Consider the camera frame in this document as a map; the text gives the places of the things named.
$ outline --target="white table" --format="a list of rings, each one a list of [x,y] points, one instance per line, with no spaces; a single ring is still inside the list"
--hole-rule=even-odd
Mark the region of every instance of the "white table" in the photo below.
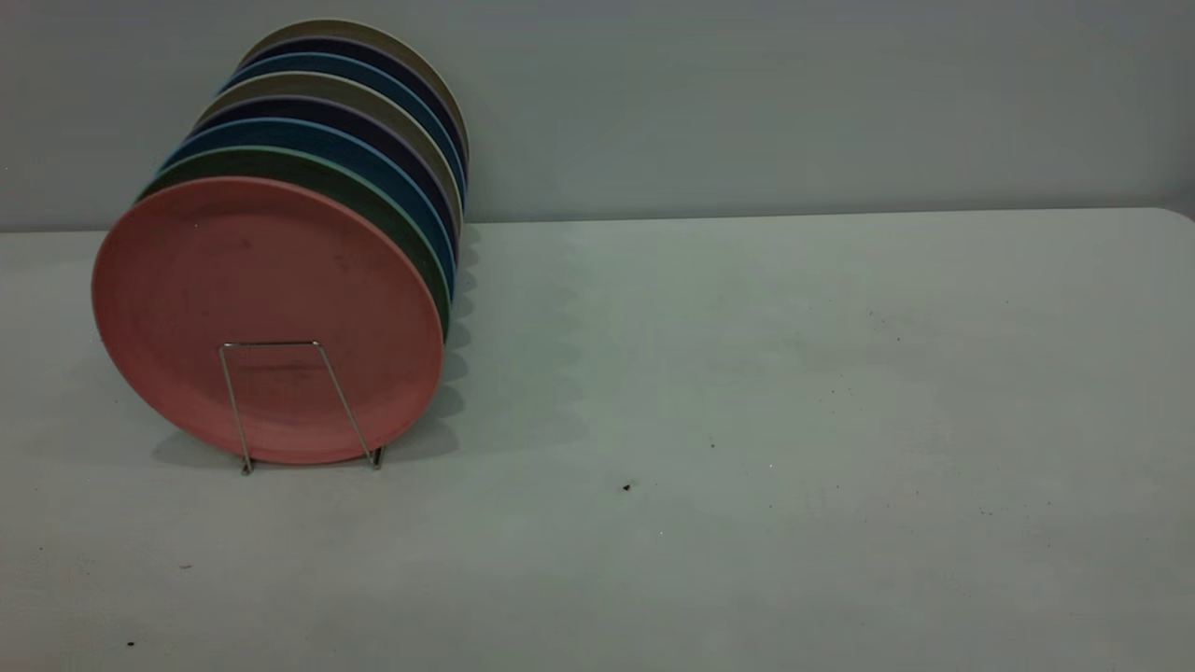
[[[247,478],[108,360],[100,238],[0,236],[5,671],[1195,666],[1172,213],[470,226],[382,470]]]

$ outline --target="stack of plates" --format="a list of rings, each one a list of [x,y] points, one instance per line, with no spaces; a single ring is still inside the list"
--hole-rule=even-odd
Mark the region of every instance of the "stack of plates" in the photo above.
[[[435,392],[467,188],[460,109],[411,48],[351,22],[283,28],[104,240],[100,336],[203,441],[288,464],[360,457],[353,419],[374,450]],[[323,353],[226,347],[304,342]]]

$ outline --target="blue plate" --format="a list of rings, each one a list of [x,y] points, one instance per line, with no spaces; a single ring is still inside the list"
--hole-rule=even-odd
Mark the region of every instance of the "blue plate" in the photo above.
[[[381,152],[405,172],[431,202],[431,206],[436,209],[440,224],[449,233],[453,256],[458,255],[460,251],[459,242],[456,240],[458,222],[453,218],[447,191],[436,181],[431,170],[423,163],[423,159],[403,139],[376,120],[353,108],[321,98],[301,96],[252,98],[244,103],[225,108],[220,112],[208,117],[200,126],[195,127],[191,135],[198,135],[209,128],[234,121],[262,117],[301,120],[335,128]]]
[[[191,136],[174,151],[161,173],[183,159],[223,147],[282,147],[306,152],[332,161],[380,189],[411,215],[427,237],[443,269],[448,283],[448,295],[455,293],[456,262],[453,256],[451,236],[440,222],[435,208],[415,182],[390,159],[351,135],[300,120],[255,118],[216,126]]]
[[[461,155],[467,155],[467,152],[465,151],[465,142],[462,140],[464,134],[460,128],[456,127],[456,117],[454,117],[448,110],[448,105],[445,104],[443,98],[441,98],[435,90],[433,90],[431,86],[428,85],[428,83],[409,65],[391,56],[386,51],[378,49],[376,47],[370,47],[356,39],[336,36],[296,37],[294,39],[278,42],[277,44],[253,54],[246,63],[241,65],[240,69],[249,67],[250,63],[272,59],[274,56],[311,53],[332,54],[361,61],[362,63],[368,63],[398,81],[402,81],[407,88],[413,91],[416,96],[428,104],[428,108],[435,112],[436,117],[440,118],[445,128],[448,129],[448,133],[452,135],[456,147],[461,149]]]
[[[456,184],[460,187],[461,196],[466,195],[468,185],[466,184],[465,163],[461,160],[461,145],[448,132],[449,127],[455,127],[452,126],[452,122],[448,122],[446,127],[427,102],[412,92],[410,87],[369,63],[335,54],[283,54],[255,60],[237,72],[220,91],[227,91],[246,79],[280,72],[314,72],[343,77],[390,98],[428,132],[445,158],[448,159],[453,175],[456,177]]]
[[[290,39],[306,37],[351,39],[358,44],[373,47],[405,66],[406,69],[417,74],[419,79],[427,83],[427,85],[435,92],[440,100],[443,102],[445,106],[448,108],[448,114],[452,115],[452,121],[456,124],[456,129],[460,132],[460,139],[465,141],[465,165],[467,166],[471,163],[468,127],[465,123],[465,116],[461,114],[460,106],[456,104],[456,98],[453,97],[452,91],[448,90],[448,85],[445,84],[440,73],[431,67],[431,63],[429,63],[415,49],[411,49],[411,47],[405,44],[402,39],[385,31],[344,19],[310,19],[306,22],[299,22],[282,26],[263,37],[261,42],[255,44],[249,53],[245,54],[237,67],[233,68],[233,72],[239,71],[246,65],[253,62],[257,59],[257,55],[266,49]]]

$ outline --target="plate stand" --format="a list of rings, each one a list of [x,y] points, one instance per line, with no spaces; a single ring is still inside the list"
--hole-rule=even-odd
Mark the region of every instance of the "plate stand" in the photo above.
[[[332,362],[327,359],[327,350],[324,349],[324,346],[319,341],[225,343],[223,346],[220,346],[220,366],[223,367],[225,383],[228,385],[228,401],[232,403],[232,415],[237,419],[237,432],[240,434],[240,450],[241,458],[244,460],[240,468],[241,476],[249,476],[253,472],[253,458],[249,454],[249,442],[245,440],[245,426],[240,421],[240,410],[237,408],[237,392],[233,390],[232,375],[228,374],[228,360],[225,358],[226,352],[239,348],[315,348],[319,350],[319,356],[324,359],[324,367],[327,368],[327,375],[332,379],[336,393],[341,397],[341,403],[344,405],[344,413],[348,414],[349,422],[353,423],[353,430],[357,433],[357,440],[361,441],[361,452],[366,458],[366,464],[373,469],[381,469],[381,452],[386,448],[386,446],[381,446],[376,451],[370,451],[369,446],[366,445],[366,438],[361,434],[361,427],[357,426],[357,419],[353,415],[349,401],[344,398],[344,390],[341,389],[341,381],[336,379],[336,371],[332,368]]]

